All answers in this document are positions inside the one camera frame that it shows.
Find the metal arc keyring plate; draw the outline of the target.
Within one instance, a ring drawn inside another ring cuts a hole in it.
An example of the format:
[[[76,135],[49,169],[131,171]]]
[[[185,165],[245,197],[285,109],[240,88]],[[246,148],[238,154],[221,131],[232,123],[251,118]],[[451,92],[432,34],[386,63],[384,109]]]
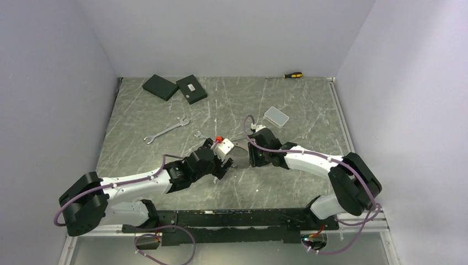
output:
[[[231,166],[233,168],[248,168],[250,166],[247,144],[239,142],[234,143],[234,147],[228,155],[232,159]]]

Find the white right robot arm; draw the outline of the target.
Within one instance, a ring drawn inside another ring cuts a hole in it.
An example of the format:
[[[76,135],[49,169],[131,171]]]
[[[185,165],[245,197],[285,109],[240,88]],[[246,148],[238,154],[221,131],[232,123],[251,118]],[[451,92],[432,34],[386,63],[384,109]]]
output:
[[[271,164],[308,172],[330,181],[333,193],[318,196],[306,206],[304,222],[307,227],[317,229],[328,217],[341,213],[359,216],[364,210],[376,207],[373,202],[381,193],[382,185],[357,153],[325,155],[293,142],[283,144],[267,128],[257,130],[248,138],[252,167]]]

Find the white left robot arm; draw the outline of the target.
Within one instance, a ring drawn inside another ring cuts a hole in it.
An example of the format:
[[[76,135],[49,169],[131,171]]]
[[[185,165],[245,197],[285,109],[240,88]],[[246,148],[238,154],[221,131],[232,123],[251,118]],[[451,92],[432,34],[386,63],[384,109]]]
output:
[[[61,208],[54,224],[66,227],[73,237],[114,224],[153,231],[159,224],[159,215],[146,196],[187,189],[207,175],[222,179],[233,165],[228,156],[233,148],[228,139],[206,139],[190,155],[173,156],[172,162],[164,161],[153,171],[114,178],[86,173],[60,196]]]

